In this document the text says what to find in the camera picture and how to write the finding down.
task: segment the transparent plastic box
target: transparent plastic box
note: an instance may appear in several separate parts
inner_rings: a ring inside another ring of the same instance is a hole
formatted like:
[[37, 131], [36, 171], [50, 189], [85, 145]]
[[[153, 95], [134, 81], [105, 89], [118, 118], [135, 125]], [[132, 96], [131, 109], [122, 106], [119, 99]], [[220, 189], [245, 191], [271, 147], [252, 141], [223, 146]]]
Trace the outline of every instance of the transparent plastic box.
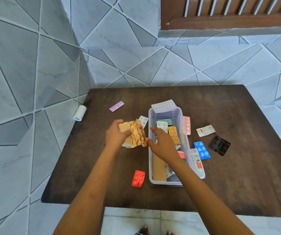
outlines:
[[[169, 110], [169, 111], [163, 112], [163, 113], [155, 113], [154, 109], [150, 108], [148, 116], [149, 116], [148, 117], [149, 118], [149, 121], [148, 121], [149, 127], [152, 127], [152, 126], [156, 127], [157, 120], [161, 120], [161, 119], [171, 119], [172, 120], [173, 126], [177, 127], [178, 136], [181, 141], [181, 147], [179, 148], [178, 151], [184, 152], [185, 161], [188, 163], [190, 168], [193, 169], [193, 171], [196, 171], [195, 165], [193, 162], [193, 158], [190, 153], [190, 147], [189, 147], [189, 142], [188, 142], [188, 138], [186, 135], [185, 123], [184, 123], [183, 113], [182, 113], [181, 108], [174, 107], [172, 110]], [[148, 137], [152, 141], [156, 142], [156, 136], [150, 129], [149, 129], [148, 134], [149, 134]], [[152, 151], [150, 150], [150, 147], [148, 147], [148, 149], [149, 149], [149, 180], [150, 180], [150, 182], [154, 185], [182, 186], [182, 183], [179, 181], [179, 179], [177, 178], [176, 175], [171, 176], [171, 177], [174, 177], [173, 179], [171, 179], [172, 181], [155, 181], [155, 180], [153, 180]]]

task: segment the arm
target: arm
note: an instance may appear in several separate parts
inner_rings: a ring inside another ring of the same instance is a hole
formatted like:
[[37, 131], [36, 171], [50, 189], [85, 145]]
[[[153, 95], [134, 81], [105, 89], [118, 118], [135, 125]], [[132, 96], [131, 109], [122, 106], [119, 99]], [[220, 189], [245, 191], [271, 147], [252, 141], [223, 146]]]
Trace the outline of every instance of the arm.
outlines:
[[178, 155], [172, 138], [162, 129], [150, 128], [158, 139], [156, 145], [146, 138], [150, 149], [164, 160], [182, 182], [196, 206], [210, 235], [254, 235], [252, 231], [220, 200]]
[[103, 200], [115, 156], [125, 139], [132, 133], [130, 130], [121, 133], [118, 129], [120, 123], [123, 123], [123, 120], [115, 120], [107, 130], [104, 150], [53, 235], [98, 233]]

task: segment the table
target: table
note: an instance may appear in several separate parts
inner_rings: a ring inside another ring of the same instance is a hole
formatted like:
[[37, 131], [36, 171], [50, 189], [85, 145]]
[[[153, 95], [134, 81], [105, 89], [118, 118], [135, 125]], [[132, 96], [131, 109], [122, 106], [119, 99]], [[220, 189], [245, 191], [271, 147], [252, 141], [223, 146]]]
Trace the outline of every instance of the table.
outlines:
[[[114, 119], [148, 116], [151, 104], [173, 99], [191, 118], [190, 147], [202, 140], [195, 129], [211, 124], [231, 143], [225, 156], [209, 150], [205, 183], [236, 214], [281, 217], [281, 140], [243, 85], [91, 89], [87, 112], [76, 122], [42, 195], [42, 202], [70, 204], [105, 146]], [[119, 101], [124, 106], [111, 112]], [[148, 135], [148, 124], [145, 127]], [[141, 189], [132, 187], [135, 170], [146, 172]], [[184, 188], [151, 187], [148, 148], [122, 148], [115, 161], [104, 206], [196, 211]]]

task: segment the hand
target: hand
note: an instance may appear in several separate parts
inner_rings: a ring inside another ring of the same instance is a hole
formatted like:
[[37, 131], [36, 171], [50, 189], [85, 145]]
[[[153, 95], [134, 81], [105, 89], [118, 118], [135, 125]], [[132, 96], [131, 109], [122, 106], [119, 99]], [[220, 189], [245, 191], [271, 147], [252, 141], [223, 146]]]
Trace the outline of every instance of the hand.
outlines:
[[150, 129], [158, 139], [158, 144], [155, 144], [150, 138], [145, 138], [153, 153], [168, 164], [175, 159], [179, 159], [180, 156], [171, 136], [160, 128], [150, 127]]
[[132, 134], [130, 130], [120, 132], [118, 124], [122, 124], [123, 120], [115, 120], [106, 131], [106, 146], [118, 151], [125, 139]]

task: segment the person's left hand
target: person's left hand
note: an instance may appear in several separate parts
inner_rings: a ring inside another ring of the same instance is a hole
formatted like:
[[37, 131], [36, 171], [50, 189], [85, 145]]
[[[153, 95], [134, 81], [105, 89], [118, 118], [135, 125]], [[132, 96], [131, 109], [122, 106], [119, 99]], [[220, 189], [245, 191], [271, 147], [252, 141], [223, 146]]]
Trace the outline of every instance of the person's left hand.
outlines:
[[122, 124], [123, 120], [115, 120], [106, 131], [106, 146], [118, 151], [125, 139], [132, 134], [130, 130], [120, 132], [118, 124]]

